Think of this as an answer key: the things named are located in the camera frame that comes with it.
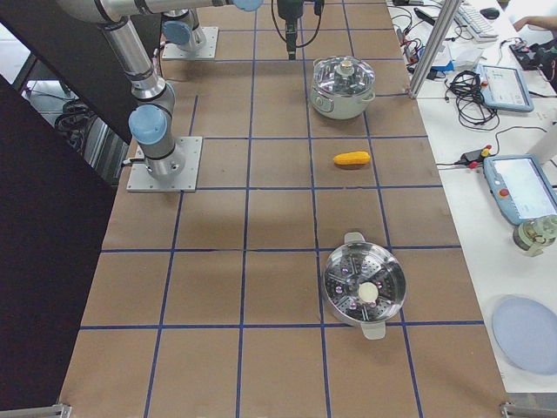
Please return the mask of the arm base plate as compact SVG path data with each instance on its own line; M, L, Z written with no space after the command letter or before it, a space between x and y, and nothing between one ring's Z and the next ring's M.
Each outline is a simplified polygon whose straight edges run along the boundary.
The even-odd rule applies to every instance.
M187 24L166 25L163 60L212 60L216 56L218 27L197 27Z
M155 160L138 145L126 186L128 192L195 192L202 154L202 137L177 137L173 153Z

